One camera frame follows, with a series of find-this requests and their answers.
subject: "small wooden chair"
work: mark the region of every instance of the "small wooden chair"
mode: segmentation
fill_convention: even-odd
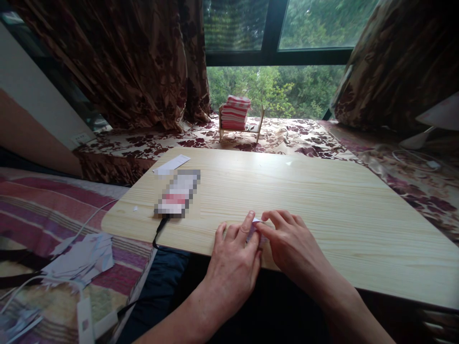
[[[220,141],[221,141],[221,138],[223,137],[223,135],[225,134],[225,131],[239,131],[239,132],[250,132],[250,133],[257,134],[256,143],[258,143],[258,138],[260,138],[260,131],[262,130],[262,123],[263,123],[263,117],[264,117],[264,106],[262,105],[262,113],[261,113],[261,116],[260,116],[260,123],[255,125],[255,127],[252,130],[237,130],[237,129],[224,129],[224,128],[222,128],[221,127],[221,108],[222,107],[223,107],[223,105],[220,105],[220,107],[219,107]]]

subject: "black cable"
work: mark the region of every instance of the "black cable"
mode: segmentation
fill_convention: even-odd
[[[156,243],[156,238],[158,237],[158,234],[163,230],[164,226],[166,225],[166,223],[169,221],[169,217],[166,216],[164,217],[163,219],[161,219],[161,222],[159,223],[159,226],[156,230],[156,234],[154,236],[154,239],[153,239],[153,247],[155,249],[157,249],[158,251],[162,251],[162,252],[166,252],[166,253],[175,253],[176,255],[179,255],[179,256],[182,256],[186,259],[190,258],[189,256],[183,254],[183,253],[180,253],[180,252],[176,252],[176,251],[169,251],[169,250],[166,250],[166,249],[163,249],[163,248],[160,248],[157,243]],[[128,304],[127,306],[124,306],[123,308],[121,308],[119,311],[118,311],[118,318],[122,317],[128,310],[129,308],[131,308],[133,305],[135,305],[136,303],[138,302],[146,302],[146,301],[154,301],[158,298],[161,298],[161,297],[164,297],[164,295],[159,295],[159,296],[150,296],[150,297],[145,297],[145,298],[141,298],[141,299],[138,299],[136,301],[133,301],[131,302],[130,304]]]
[[[184,258],[190,258],[189,256],[184,255],[183,253],[176,252],[176,251],[169,251],[169,250],[166,250],[164,248],[160,248],[158,246],[158,244],[156,243],[156,238],[158,237],[158,234],[163,230],[164,226],[166,225],[166,223],[168,221],[169,221],[169,216],[166,216],[166,217],[161,219],[161,222],[159,223],[159,226],[158,226],[158,228],[156,230],[156,234],[155,234],[154,239],[153,239],[153,247],[155,249],[157,249],[158,251],[162,251],[162,252],[166,252],[166,253],[175,253],[176,255],[182,256]]]

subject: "hand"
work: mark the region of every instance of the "hand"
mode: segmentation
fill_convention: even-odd
[[[262,221],[268,219],[275,230],[261,222],[255,227],[270,240],[274,262],[316,302],[335,302],[343,292],[347,295],[356,293],[325,258],[300,216],[286,210],[272,210],[262,215]]]
[[[220,327],[243,306],[255,287],[261,266],[258,250],[260,234],[256,231],[246,245],[255,212],[250,211],[241,225],[230,225],[223,238],[226,223],[215,233],[207,274],[198,286],[204,310],[210,321]]]

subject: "white cable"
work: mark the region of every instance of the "white cable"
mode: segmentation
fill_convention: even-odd
[[[73,240],[70,241],[70,242],[67,244],[67,246],[65,246],[65,248],[63,248],[63,249],[61,250],[61,252],[64,252],[64,251],[65,251],[65,250],[75,241],[75,239],[80,235],[80,233],[83,231],[83,229],[86,227],[86,225],[91,221],[91,219],[92,219],[100,210],[102,210],[102,209],[105,208],[107,205],[112,204],[113,202],[116,202],[116,201],[119,201],[119,200],[116,199],[116,200],[110,201],[110,202],[108,202],[106,205],[103,205],[103,206],[100,207],[98,210],[96,210],[95,213],[94,213],[93,215],[91,215],[91,216],[89,217],[89,219],[81,226],[81,228],[80,228],[80,230],[78,231],[78,233],[73,237]]]
[[[420,168],[420,167],[417,167],[417,166],[414,166],[413,164],[409,164],[407,163],[406,161],[403,161],[401,160],[399,157],[397,157],[397,152],[405,152],[411,156],[414,156],[415,158],[419,159],[419,160],[422,160],[424,162],[429,162],[429,161],[435,161],[438,165],[440,165],[440,167],[433,167],[433,168],[430,168],[430,169],[424,169],[424,168]],[[426,157],[429,157],[430,160],[426,160],[424,158],[422,158],[422,155],[426,156]],[[425,172],[436,172],[438,171],[440,168],[441,168],[441,163],[438,159],[434,158],[433,156],[430,156],[428,154],[425,154],[425,153],[421,153],[421,152],[416,152],[416,151],[412,151],[412,150],[407,150],[401,146],[399,146],[399,149],[397,150],[394,150],[392,152],[392,156],[394,157],[394,159],[396,159],[398,162],[401,162],[402,164],[405,164],[405,165],[408,165],[408,166],[412,166],[413,168],[417,169],[417,170],[420,170],[420,171],[425,171]]]
[[[10,295],[15,290],[16,290],[16,288],[12,288],[9,292],[7,292],[6,294],[2,295],[0,297],[0,301],[2,301],[4,298],[6,298],[8,295]]]
[[[8,302],[5,304],[5,306],[2,308],[0,314],[3,314],[5,313],[5,310],[8,308],[8,306],[10,305],[10,303],[13,301],[13,299],[16,297],[16,295],[18,294],[18,292],[21,291],[21,289],[27,284],[29,283],[31,280],[36,280],[36,279],[45,279],[45,280],[50,280],[50,281],[53,281],[53,282],[67,282],[67,283],[73,283],[75,284],[77,287],[78,287],[78,291],[80,293],[80,301],[83,300],[83,287],[81,285],[81,283],[77,282],[77,281],[74,281],[74,280],[71,280],[71,279],[62,279],[62,278],[56,278],[56,277],[51,277],[51,276],[48,276],[48,275],[40,275],[40,276],[34,276],[30,279],[28,279],[27,281],[25,281],[19,288],[16,289],[16,291],[13,293],[13,295],[11,295],[10,299],[8,300]]]
[[[43,317],[39,317],[38,319],[35,319],[29,326],[27,326],[25,329],[23,329],[21,332],[19,332],[17,335],[12,337],[9,341],[6,342],[6,344],[13,343],[16,339],[21,337],[23,334],[34,328],[41,320],[43,320]]]

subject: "wall outlet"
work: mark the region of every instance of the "wall outlet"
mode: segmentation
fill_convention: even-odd
[[[75,135],[74,137],[72,137],[71,140],[77,147],[79,147],[79,146],[85,144],[86,142],[91,141],[91,138],[86,133],[80,133],[80,134]]]

